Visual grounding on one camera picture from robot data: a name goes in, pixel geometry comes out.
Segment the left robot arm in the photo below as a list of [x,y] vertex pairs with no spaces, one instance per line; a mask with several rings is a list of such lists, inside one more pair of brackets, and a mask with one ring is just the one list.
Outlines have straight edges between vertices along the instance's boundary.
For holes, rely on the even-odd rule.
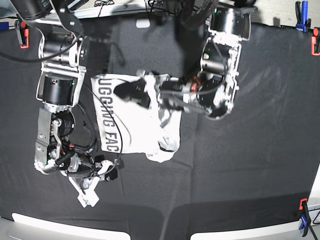
[[256,11],[255,6],[216,8],[199,71],[190,77],[174,78],[141,70],[138,80],[117,85],[114,94],[146,109],[194,112],[211,120],[222,119],[234,108],[241,42],[250,39],[251,14]]

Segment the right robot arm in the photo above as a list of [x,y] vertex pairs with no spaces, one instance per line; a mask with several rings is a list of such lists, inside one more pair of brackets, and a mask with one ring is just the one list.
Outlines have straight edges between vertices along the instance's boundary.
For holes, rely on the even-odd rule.
[[88,145],[70,142],[75,127],[72,109],[80,105],[87,71],[90,39],[81,21],[63,0],[14,0],[20,19],[39,30],[41,40],[34,62],[41,64],[36,99],[43,103],[37,122],[34,167],[44,175],[61,172],[76,183],[111,178],[116,161],[94,161],[97,145],[93,127]]

